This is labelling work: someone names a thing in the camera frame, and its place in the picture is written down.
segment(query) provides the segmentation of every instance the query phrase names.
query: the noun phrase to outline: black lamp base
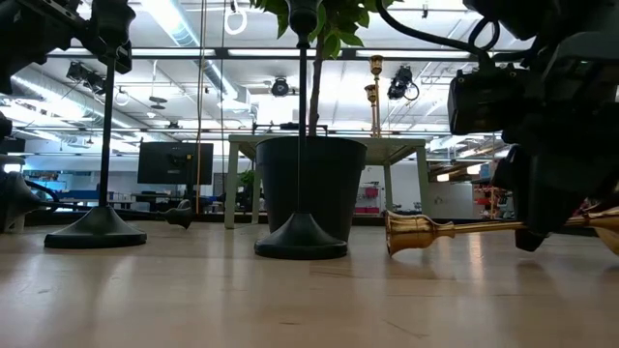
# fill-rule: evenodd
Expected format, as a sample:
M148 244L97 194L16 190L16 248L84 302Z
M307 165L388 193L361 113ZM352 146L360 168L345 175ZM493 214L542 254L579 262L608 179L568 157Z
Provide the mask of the black lamp base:
M71 226L48 234L45 247L133 247L146 243L146 233L127 225L111 207L93 208Z
M253 246L257 255L285 260L328 260L346 256L346 242L323 231L311 214L294 213L279 230Z

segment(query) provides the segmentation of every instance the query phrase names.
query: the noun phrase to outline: black cable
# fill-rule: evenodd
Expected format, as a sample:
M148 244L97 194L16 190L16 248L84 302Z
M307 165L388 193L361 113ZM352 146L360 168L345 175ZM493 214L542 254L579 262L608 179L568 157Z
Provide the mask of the black cable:
M394 29L398 30L400 33L404 35L408 35L410 37L423 40L425 42L440 44L449 46L455 49L460 49L463 51L467 51L475 56L477 56L480 67L484 68L493 68L494 62L490 59L490 56L486 51L476 47L475 45L471 45L469 43L464 43L459 40L453 40L448 38L439 37L436 35L432 35L426 32L422 32L419 30L415 30L413 28L409 28L400 22L398 22L395 18L393 18L385 9L383 5L383 0L376 0L376 9L380 13L380 16L387 22L387 24L391 25Z
M480 20L477 23L477 25L475 25L475 28L473 28L471 35L469 35L468 37L468 44L475 46L475 41L480 36L480 34L482 34L486 26L489 25L490 23L492 23L492 39L490 40L489 43L480 47L480 49L484 51L491 50L499 42L499 39L501 38L501 26L499 25L498 20L490 21L487 18L483 18L482 20Z

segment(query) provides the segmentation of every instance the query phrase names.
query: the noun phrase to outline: white table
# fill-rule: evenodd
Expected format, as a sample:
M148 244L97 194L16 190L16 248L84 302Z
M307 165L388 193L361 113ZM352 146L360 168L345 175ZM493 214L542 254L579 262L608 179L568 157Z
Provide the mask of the white table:
M263 140L272 139L281 135L230 135L230 157L228 159L228 173L237 173L239 168L239 152L255 160L256 144ZM422 200L422 211L425 215L430 215L428 181L427 181L427 161L426 161L426 141L424 139L393 139L393 138L357 138L350 137L350 140L358 141L368 147L366 155L366 165L380 165L385 171L385 201L387 210L393 210L394 196L391 181L391 166L401 160L417 153L417 171L419 175L419 192ZM237 191L237 175L227 175L226 192ZM260 183L262 174L257 170L254 172L253 182L253 204L251 212L251 223L258 223L260 207ZM236 195L227 194L225 197L225 228L234 228L234 212L236 208Z

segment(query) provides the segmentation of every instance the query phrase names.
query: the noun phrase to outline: fluorescent light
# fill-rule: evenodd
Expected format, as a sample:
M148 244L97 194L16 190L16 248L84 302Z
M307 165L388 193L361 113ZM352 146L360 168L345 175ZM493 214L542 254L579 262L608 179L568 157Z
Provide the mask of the fluorescent light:
M54 114L66 118L72 118L75 120L80 120L82 117L84 117L85 110L77 103L65 99L64 96L61 96L60 94L46 89L45 87L27 81L23 78L17 77L15 75L11 77L11 80L14 80L17 83L26 86L26 88L42 96L47 102L45 108L53 112Z
M84 56L84 55L93 55L91 51L86 48L69 48L67 50L63 50L60 48L56 48L49 52L50 56Z
M115 118L112 118L112 123L122 127L122 128L130 128L131 126L129 126L128 124L122 122L122 121L118 121Z
M446 183L449 181L449 174L441 174L436 177L436 181L439 183Z
M215 49L203 49L204 57L212 57L215 55ZM162 57L199 57L199 48L134 48L132 50L133 58L145 56L162 56Z
M228 49L228 54L231 56L249 57L298 57L300 55L298 49ZM315 55L315 49L308 49L308 57L314 57Z
M11 173L11 172L21 173L21 164L5 164L4 171L5 173Z
M215 56L215 49L203 49L202 54L205 57ZM56 48L48 54L50 57L89 57L94 54L86 48L69 48L62 50ZM171 47L171 48L133 48L132 57L199 57L199 48L183 48L183 47Z
M503 159L503 158L505 158L505 157L506 157L509 153L510 153L510 150L508 149L508 150L503 150L503 151L497 152L496 154L494 154L494 156L495 156L495 157L497 157L497 158Z
M357 50L357 57L371 57L380 55L385 58L419 58L419 59L466 59L471 57L469 52L456 50Z
M50 141L60 141L60 138L57 137L56 135L52 134L52 133L48 133L46 131L42 131L42 130L35 130L34 131L35 135L43 138L45 140L50 140Z
M471 165L470 167L466 168L466 173L470 175L479 175L481 171L482 171L481 164Z

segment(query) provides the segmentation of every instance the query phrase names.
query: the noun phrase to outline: camera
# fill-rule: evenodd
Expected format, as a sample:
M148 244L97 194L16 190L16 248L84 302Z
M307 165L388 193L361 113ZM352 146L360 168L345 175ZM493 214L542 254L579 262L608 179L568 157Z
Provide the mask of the camera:
M413 72L411 72L410 67L401 66L396 72L396 76L391 80L387 96L392 101L402 99L406 96L406 92L412 84Z
M271 94L275 97L285 97L289 91L290 86L288 86L285 77L277 77L273 87L271 87Z

